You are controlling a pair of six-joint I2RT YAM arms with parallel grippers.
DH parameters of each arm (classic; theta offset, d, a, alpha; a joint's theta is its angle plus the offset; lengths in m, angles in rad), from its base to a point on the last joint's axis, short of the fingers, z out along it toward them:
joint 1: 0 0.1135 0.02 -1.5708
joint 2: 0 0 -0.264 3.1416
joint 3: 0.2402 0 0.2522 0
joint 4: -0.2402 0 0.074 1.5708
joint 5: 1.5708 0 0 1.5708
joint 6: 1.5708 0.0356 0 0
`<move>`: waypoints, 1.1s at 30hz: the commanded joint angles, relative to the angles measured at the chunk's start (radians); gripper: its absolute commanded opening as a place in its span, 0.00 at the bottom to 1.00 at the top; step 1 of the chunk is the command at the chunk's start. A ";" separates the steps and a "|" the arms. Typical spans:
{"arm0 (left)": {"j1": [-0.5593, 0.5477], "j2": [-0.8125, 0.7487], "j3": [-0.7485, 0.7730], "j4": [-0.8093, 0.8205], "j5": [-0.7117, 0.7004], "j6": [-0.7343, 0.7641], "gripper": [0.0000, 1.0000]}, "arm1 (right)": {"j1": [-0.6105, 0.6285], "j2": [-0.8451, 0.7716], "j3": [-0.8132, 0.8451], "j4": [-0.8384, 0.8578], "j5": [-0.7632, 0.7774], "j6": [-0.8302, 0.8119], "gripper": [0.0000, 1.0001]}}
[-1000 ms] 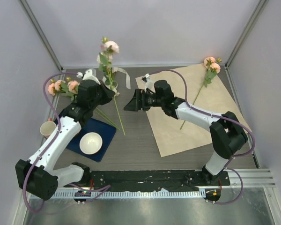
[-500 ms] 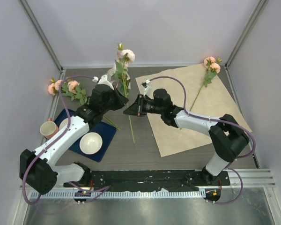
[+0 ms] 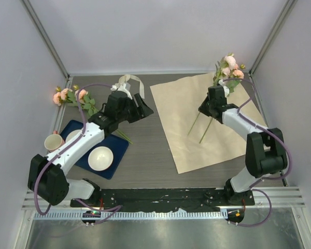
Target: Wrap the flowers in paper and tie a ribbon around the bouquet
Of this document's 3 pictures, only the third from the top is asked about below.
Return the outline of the kraft wrapping paper sheet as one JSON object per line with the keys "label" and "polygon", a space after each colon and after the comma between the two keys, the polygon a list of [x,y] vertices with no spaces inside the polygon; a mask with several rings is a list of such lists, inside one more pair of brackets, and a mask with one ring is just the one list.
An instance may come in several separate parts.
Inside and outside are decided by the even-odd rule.
{"label": "kraft wrapping paper sheet", "polygon": [[240,135],[197,110],[213,77],[213,73],[208,73],[150,87],[179,174],[246,152],[246,142]]}

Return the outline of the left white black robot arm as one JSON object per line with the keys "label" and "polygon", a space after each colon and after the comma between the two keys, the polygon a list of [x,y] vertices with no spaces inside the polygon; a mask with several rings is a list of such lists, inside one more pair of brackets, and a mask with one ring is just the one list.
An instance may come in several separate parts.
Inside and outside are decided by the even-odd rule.
{"label": "left white black robot arm", "polygon": [[103,109],[89,118],[73,139],[46,156],[32,158],[27,185],[34,199],[41,197],[52,206],[63,200],[81,199],[89,207],[96,206],[99,187],[87,179],[67,179],[67,173],[90,149],[116,131],[121,122],[133,123],[152,114],[140,94],[129,98],[125,92],[112,92]]}

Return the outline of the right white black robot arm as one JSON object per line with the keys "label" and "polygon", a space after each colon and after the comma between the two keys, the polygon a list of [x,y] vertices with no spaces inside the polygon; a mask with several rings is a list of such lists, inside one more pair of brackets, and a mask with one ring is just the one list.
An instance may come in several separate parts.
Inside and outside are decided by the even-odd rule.
{"label": "right white black robot arm", "polygon": [[231,128],[246,141],[245,167],[226,181],[224,200],[235,205],[248,196],[251,187],[288,166],[280,129],[269,129],[242,114],[239,107],[229,104],[223,86],[208,88],[207,97],[198,111]]}

